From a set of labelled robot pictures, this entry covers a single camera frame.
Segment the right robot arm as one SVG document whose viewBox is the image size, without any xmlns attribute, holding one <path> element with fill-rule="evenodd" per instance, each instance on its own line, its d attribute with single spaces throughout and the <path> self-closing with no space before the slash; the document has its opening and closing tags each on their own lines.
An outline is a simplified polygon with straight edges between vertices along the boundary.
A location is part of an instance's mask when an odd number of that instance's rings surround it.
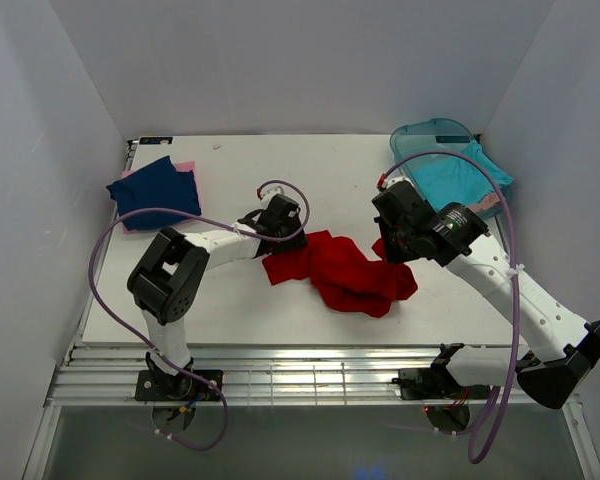
<svg viewBox="0 0 600 480">
<path fill-rule="evenodd" d="M 510 264 L 487 224 L 452 202 L 436 211 L 405 177 L 383 181 L 372 203 L 386 259 L 426 259 L 472 287 L 515 328 L 505 348 L 443 345 L 426 369 L 401 374 L 413 398 L 445 398 L 472 387 L 511 386 L 559 409 L 600 360 L 600 320 L 589 322 Z"/>
</svg>

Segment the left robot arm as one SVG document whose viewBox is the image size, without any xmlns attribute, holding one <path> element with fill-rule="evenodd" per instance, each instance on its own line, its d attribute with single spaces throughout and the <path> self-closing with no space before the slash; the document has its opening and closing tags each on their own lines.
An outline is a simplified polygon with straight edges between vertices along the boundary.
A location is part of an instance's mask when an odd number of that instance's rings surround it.
<svg viewBox="0 0 600 480">
<path fill-rule="evenodd" d="M 184 316 L 206 271 L 307 244 L 300 206 L 282 193 L 266 196 L 259 209 L 227 230 L 183 234 L 171 227 L 162 229 L 127 282 L 152 343 L 149 369 L 173 379 L 191 364 Z"/>
</svg>

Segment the red t shirt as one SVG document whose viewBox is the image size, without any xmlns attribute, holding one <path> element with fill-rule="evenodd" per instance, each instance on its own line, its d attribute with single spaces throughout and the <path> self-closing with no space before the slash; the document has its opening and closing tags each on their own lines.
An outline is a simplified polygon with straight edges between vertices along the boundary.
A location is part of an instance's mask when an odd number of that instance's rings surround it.
<svg viewBox="0 0 600 480">
<path fill-rule="evenodd" d="M 386 260 L 381 240 L 372 245 L 376 260 L 368 259 L 355 242 L 327 230 L 307 235 L 308 245 L 262 260 L 269 282 L 308 280 L 327 307 L 341 313 L 387 315 L 394 303 L 418 290 L 412 270 Z"/>
</svg>

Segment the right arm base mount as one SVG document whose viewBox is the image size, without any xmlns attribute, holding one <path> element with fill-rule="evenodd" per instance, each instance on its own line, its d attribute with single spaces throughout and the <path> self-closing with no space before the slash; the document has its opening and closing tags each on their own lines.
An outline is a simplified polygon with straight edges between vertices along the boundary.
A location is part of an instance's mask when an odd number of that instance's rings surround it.
<svg viewBox="0 0 600 480">
<path fill-rule="evenodd" d="M 482 400 L 487 399 L 491 391 L 485 385 L 461 386 L 449 373 L 431 368 L 400 369 L 391 383 L 399 388 L 403 400 Z"/>
</svg>

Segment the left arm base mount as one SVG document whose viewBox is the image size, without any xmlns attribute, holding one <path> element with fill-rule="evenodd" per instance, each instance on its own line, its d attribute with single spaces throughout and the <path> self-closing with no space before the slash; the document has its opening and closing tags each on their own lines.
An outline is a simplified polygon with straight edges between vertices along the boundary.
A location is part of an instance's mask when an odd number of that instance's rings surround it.
<svg viewBox="0 0 600 480">
<path fill-rule="evenodd" d="M 142 402 L 219 401 L 220 395 L 211 386 L 189 376 L 169 375 L 143 370 L 139 373 L 134 399 Z"/>
</svg>

